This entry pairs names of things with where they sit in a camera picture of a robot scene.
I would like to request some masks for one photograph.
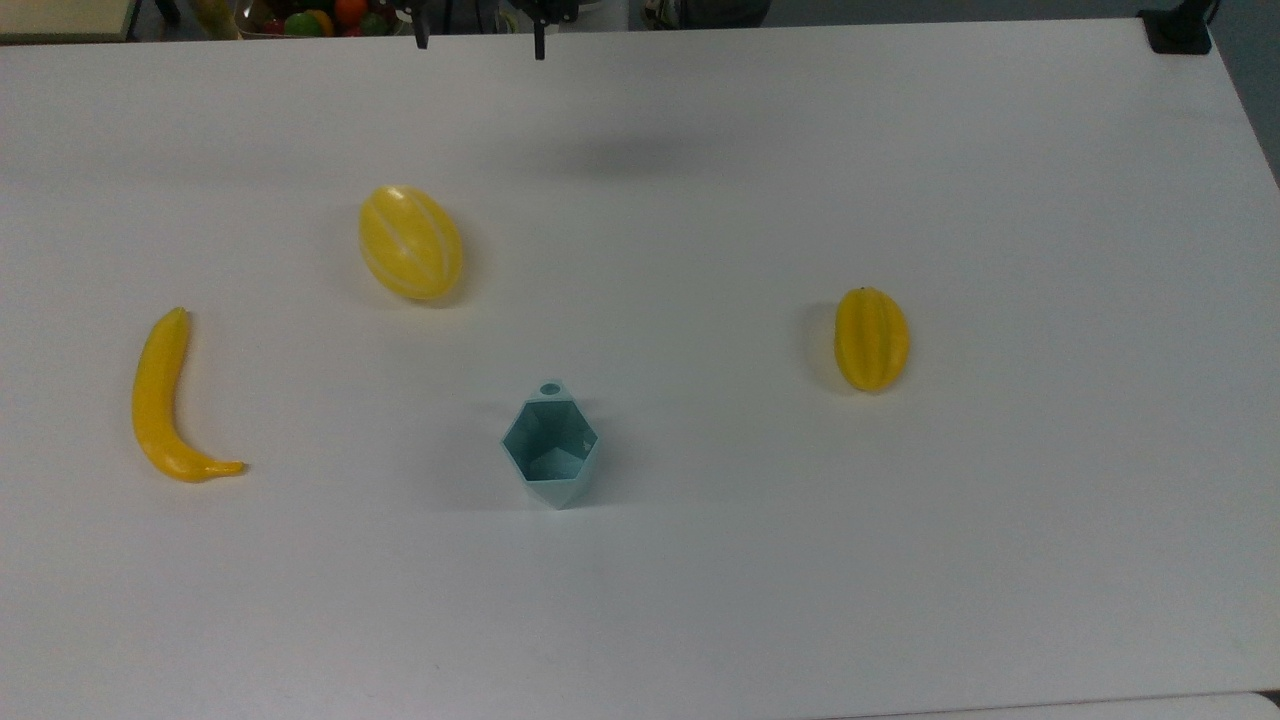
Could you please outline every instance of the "teal container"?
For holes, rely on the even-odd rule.
[[[561,510],[591,483],[599,438],[559,380],[547,380],[520,409],[502,438],[525,487]]]

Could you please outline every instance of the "orange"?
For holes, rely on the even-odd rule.
[[[360,18],[364,18],[367,12],[369,3],[366,0],[338,0],[333,4],[333,17],[343,28],[358,26]]]

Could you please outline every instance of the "banana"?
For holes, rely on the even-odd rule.
[[[174,307],[151,328],[133,379],[133,434],[142,452],[161,473],[188,483],[237,475],[244,471],[238,460],[214,460],[188,446],[174,428],[174,392],[187,357],[191,320]]]

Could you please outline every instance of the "floor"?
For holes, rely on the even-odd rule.
[[[495,0],[475,0],[492,17]],[[631,29],[641,28],[640,8],[631,4]],[[443,0],[433,0],[436,24]],[[1061,18],[1132,18],[1143,8],[1167,9],[1174,0],[773,0],[764,24],[772,27],[870,23],[936,23],[963,20],[1028,20]],[[184,10],[186,4],[179,4]],[[470,0],[454,13],[454,32],[475,32]],[[1222,0],[1212,24],[1244,110],[1253,123],[1271,172],[1280,178],[1280,1]],[[142,0],[136,35],[142,41],[204,40],[192,13],[178,27],[165,27],[152,0]]]

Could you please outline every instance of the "fake fruit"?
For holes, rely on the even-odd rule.
[[[911,347],[902,309],[874,287],[849,291],[836,309],[836,364],[849,384],[876,392],[888,387]]]
[[[174,393],[187,357],[191,320],[174,307],[151,328],[133,379],[133,436],[147,460],[170,478],[200,483],[244,470],[238,460],[214,460],[188,446],[174,428]]]
[[[387,20],[374,13],[367,13],[364,18],[360,18],[360,32],[370,37],[387,35],[388,27]]]
[[[284,19],[284,35],[324,37],[324,27],[320,24],[320,20],[310,13],[293,13]]]
[[[360,254],[378,282],[415,300],[447,293],[462,274],[453,220],[416,187],[379,187],[360,208]]]
[[[357,27],[367,12],[369,3],[365,0],[338,0],[333,4],[333,17],[344,28]]]
[[[324,10],[307,10],[307,14],[320,23],[320,32],[325,37],[333,37],[333,20],[329,19],[329,15],[324,14]]]

